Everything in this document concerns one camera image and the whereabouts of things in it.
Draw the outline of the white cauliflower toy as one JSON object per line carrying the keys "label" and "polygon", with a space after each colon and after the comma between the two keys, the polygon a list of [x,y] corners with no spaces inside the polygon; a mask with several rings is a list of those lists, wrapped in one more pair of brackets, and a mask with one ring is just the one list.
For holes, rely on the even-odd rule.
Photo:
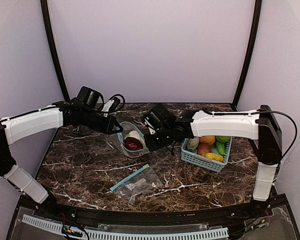
{"label": "white cauliflower toy", "polygon": [[124,137],[124,139],[127,138],[127,137],[132,137],[132,138],[136,138],[136,139],[140,140],[141,143],[143,144],[143,149],[146,147],[144,138],[143,138],[142,135],[139,134],[138,131],[136,131],[136,130],[130,131],[130,132]]}

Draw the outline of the dark red pomegranate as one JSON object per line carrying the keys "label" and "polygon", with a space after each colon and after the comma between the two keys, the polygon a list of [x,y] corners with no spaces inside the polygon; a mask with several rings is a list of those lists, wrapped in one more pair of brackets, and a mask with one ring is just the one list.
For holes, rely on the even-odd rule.
{"label": "dark red pomegranate", "polygon": [[126,137],[123,141],[123,145],[129,151],[138,151],[144,148],[142,142],[134,137]]}

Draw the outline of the green apple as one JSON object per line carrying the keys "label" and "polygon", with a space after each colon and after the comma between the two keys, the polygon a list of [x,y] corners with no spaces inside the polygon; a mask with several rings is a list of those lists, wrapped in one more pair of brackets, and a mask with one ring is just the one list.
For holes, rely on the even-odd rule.
{"label": "green apple", "polygon": [[224,144],[224,143],[227,143],[232,137],[231,136],[216,136],[215,138],[219,143]]}

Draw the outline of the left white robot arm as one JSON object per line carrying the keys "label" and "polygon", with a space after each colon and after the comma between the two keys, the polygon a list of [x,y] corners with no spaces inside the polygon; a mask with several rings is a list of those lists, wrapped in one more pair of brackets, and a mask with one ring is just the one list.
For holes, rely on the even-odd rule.
{"label": "left white robot arm", "polygon": [[14,153],[24,156],[17,147],[30,151],[26,156],[33,157],[36,150],[43,152],[54,131],[67,126],[83,126],[107,135],[120,133],[123,128],[113,114],[125,104],[124,96],[119,93],[104,100],[100,92],[83,86],[71,100],[0,117],[0,177],[39,205],[55,202],[53,194],[34,178],[30,168],[22,167],[13,157]]}

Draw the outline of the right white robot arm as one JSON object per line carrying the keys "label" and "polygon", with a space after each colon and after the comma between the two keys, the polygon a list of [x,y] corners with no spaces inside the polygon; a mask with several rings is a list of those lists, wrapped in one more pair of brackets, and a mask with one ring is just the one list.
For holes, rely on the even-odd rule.
{"label": "right white robot arm", "polygon": [[144,140],[151,152],[195,137],[225,136],[257,141],[258,168],[252,198],[265,202],[286,156],[282,150],[282,130],[275,118],[277,114],[291,118],[271,110],[268,105],[233,112],[186,110],[176,116],[162,104],[156,104],[142,117],[142,122],[149,129]]}

